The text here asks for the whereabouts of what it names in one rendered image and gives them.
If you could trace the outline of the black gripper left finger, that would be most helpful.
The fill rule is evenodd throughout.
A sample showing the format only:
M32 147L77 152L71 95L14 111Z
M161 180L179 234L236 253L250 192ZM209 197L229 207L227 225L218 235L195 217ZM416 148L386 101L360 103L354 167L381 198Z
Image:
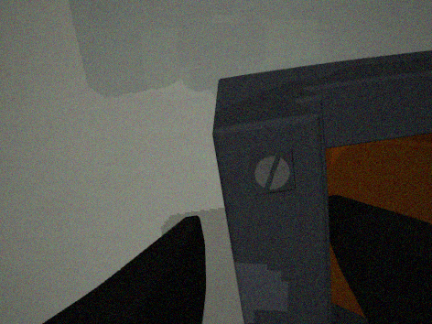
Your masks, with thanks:
M91 293L43 324L202 324L205 242L184 217Z

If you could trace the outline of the orange l-shaped part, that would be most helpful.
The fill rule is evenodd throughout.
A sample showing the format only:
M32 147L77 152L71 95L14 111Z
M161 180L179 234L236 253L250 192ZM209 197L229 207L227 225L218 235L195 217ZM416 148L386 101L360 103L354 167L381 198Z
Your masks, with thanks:
M432 133L326 150L329 196L432 224ZM332 304L363 316L330 244Z

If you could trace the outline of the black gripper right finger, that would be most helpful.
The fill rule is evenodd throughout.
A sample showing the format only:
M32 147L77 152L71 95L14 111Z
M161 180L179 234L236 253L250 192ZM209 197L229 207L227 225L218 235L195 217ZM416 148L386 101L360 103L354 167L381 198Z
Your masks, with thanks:
M432 224L327 196L329 238L369 324L432 324Z

